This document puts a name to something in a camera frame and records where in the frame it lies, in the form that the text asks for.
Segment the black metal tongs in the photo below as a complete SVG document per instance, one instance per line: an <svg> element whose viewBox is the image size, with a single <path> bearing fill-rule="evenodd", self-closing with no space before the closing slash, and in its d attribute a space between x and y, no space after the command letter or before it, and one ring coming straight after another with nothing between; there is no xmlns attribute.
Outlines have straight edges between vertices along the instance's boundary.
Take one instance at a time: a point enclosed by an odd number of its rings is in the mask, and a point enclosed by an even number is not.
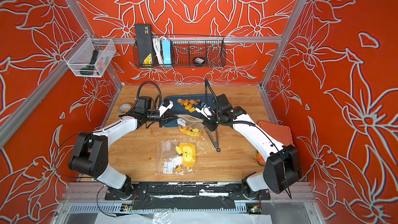
<svg viewBox="0 0 398 224"><path fill-rule="evenodd" d="M210 141L212 142L214 148L216 149L216 152L221 152L221 149L219 147L218 130L210 131L207 127L205 127L205 131L210 138Z"/></svg>

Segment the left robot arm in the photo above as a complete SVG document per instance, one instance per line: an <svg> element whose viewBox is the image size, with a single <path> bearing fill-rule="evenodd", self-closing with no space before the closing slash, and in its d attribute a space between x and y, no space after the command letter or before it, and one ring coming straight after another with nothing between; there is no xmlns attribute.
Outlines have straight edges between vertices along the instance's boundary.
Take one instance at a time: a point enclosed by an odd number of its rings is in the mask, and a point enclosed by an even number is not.
<svg viewBox="0 0 398 224"><path fill-rule="evenodd" d="M119 120L98 131L81 132L70 155L68 168L90 176L109 188L130 195L131 178L109 163L110 146L126 134L157 122L159 127L177 119L171 113L174 103L163 99L162 92L154 82L142 83L132 107L119 116Z"/></svg>

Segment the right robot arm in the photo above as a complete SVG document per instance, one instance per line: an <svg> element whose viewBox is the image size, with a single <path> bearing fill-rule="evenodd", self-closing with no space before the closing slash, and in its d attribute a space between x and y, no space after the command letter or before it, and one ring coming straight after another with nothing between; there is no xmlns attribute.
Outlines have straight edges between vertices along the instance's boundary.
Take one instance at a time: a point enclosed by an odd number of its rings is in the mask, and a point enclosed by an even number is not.
<svg viewBox="0 0 398 224"><path fill-rule="evenodd" d="M262 190L275 194L286 192L292 198L290 187L302 178L298 150L293 145L277 141L240 106L233 107L226 95L216 96L209 81L204 80L205 102L200 103L205 127L214 133L220 125L240 133L265 160L263 172L254 172L241 181L244 196L253 198Z"/></svg>

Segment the clear resealable bag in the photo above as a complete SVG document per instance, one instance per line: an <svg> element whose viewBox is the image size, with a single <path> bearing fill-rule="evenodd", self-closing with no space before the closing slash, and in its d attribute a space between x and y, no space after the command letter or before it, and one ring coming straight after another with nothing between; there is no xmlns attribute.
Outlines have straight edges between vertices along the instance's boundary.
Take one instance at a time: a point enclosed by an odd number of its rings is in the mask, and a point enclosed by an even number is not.
<svg viewBox="0 0 398 224"><path fill-rule="evenodd" d="M205 126L203 120L190 115L178 115L177 124L179 131L194 138L201 137Z"/></svg>

